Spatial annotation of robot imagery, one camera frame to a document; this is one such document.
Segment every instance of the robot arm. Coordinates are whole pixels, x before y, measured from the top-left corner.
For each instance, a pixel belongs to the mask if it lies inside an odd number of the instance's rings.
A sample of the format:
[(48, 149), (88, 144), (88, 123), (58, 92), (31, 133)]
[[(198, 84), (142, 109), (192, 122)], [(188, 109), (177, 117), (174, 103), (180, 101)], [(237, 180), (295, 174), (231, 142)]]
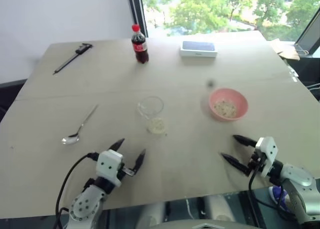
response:
[(258, 141), (241, 135), (233, 137), (240, 144), (255, 148), (250, 162), (245, 166), (230, 155), (222, 154), (222, 156), (247, 176), (260, 166), (262, 159), (265, 159), (258, 171), (261, 172), (261, 176), (268, 176), (272, 184), (282, 185), (288, 192), (293, 213), (301, 227), (304, 229), (320, 228), (320, 193), (317, 190), (316, 179), (311, 173), (304, 168), (283, 164), (276, 160), (278, 148), (270, 136), (261, 137)]
[(90, 179), (81, 194), (69, 207), (67, 229), (96, 229), (97, 222), (103, 210), (103, 203), (115, 187), (121, 186), (121, 180), (126, 176), (133, 177), (140, 169), (146, 150), (138, 156), (133, 169), (125, 167), (123, 155), (117, 152), (124, 140), (116, 142), (116, 148), (102, 152), (97, 158), (95, 180)]

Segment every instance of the red bottle label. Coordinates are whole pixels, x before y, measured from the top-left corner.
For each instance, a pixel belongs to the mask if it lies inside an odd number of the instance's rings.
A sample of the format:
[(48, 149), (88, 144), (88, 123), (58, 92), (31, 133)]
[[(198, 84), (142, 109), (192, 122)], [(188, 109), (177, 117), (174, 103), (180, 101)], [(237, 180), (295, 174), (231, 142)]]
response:
[(147, 42), (144, 42), (142, 44), (136, 45), (136, 44), (132, 44), (133, 45), (133, 49), (136, 52), (144, 52), (145, 50), (147, 50)]

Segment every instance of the plastic bottle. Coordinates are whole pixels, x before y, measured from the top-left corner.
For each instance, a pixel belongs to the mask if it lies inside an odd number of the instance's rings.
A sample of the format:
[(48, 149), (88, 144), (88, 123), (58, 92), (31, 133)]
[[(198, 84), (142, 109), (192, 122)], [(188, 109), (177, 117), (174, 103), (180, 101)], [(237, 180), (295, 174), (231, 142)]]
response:
[(148, 49), (146, 37), (140, 31), (140, 26), (138, 24), (134, 24), (132, 26), (132, 30), (134, 34), (131, 38), (133, 49), (135, 51), (135, 58), (140, 63), (145, 63), (149, 61)]

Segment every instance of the table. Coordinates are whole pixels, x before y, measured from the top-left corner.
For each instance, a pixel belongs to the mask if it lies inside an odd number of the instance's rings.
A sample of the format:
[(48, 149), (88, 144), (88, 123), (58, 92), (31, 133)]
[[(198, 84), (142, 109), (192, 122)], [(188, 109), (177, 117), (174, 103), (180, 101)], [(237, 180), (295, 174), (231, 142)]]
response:
[[(147, 153), (139, 173), (123, 180), (105, 209), (247, 190), (248, 178), (219, 155), (248, 161), (253, 150), (237, 145), (233, 134), (273, 136), (278, 160), (305, 166), (319, 177), (319, 104), (259, 32), (217, 34), (216, 59), (181, 59), (180, 42), (179, 37), (148, 39), (150, 62), (143, 65), (135, 62), (129, 39), (92, 42), (93, 49), (57, 76), (53, 70), (78, 43), (51, 45), (0, 124), (0, 195), (5, 195), (0, 218), (54, 214), (60, 186), (74, 162), (120, 138), (126, 138), (119, 150), (126, 165), (133, 165), (142, 149)], [(212, 88), (206, 87), (210, 79), (214, 88), (245, 95), (249, 110), (243, 119), (212, 119), (207, 104)], [(148, 133), (136, 111), (147, 96), (164, 101), (166, 135)], [(62, 145), (61, 138), (72, 134), (96, 103), (80, 141)], [(82, 162), (60, 206), (68, 206), (94, 176), (95, 162)], [(267, 185), (257, 179), (253, 188)]]

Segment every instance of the paper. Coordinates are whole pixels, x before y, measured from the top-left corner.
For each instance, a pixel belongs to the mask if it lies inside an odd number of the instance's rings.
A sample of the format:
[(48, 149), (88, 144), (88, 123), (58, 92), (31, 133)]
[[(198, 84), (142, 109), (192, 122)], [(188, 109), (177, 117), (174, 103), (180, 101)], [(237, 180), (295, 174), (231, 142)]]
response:
[(270, 41), (270, 45), (280, 57), (300, 61), (299, 54), (293, 45), (286, 45), (279, 38)]

